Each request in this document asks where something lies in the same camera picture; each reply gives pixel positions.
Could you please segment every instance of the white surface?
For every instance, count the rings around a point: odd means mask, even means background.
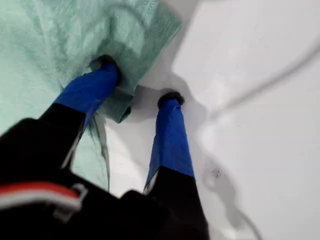
[[[316,239],[320,2],[168,2],[183,32],[142,81],[149,89],[139,89],[132,115],[106,122],[111,192],[142,191],[158,90],[174,87],[187,100],[198,190],[216,239]]]

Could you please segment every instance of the green towel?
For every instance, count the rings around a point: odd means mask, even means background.
[[[159,0],[0,0],[0,132],[38,118],[70,81],[103,54],[123,79],[99,113],[121,122],[139,80],[181,29]],[[107,189],[95,123],[80,141],[73,171]]]

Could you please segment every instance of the white stripe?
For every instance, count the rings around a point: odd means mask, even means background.
[[[81,209],[79,199],[48,190],[23,190],[0,195],[0,210],[34,203],[52,203],[73,211]]]

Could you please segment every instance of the red stripe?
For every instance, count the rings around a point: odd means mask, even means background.
[[[10,185],[0,186],[0,196],[21,191],[49,191],[55,192],[71,198],[78,198],[76,191],[68,189],[65,186],[46,181],[19,182]]]

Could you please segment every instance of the mint green cloth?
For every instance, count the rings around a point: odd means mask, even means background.
[[[114,57],[123,79],[99,113],[121,122],[139,80],[180,28],[159,0],[0,0],[0,132],[38,118],[103,54]],[[93,122],[72,170],[108,189],[101,152]]]

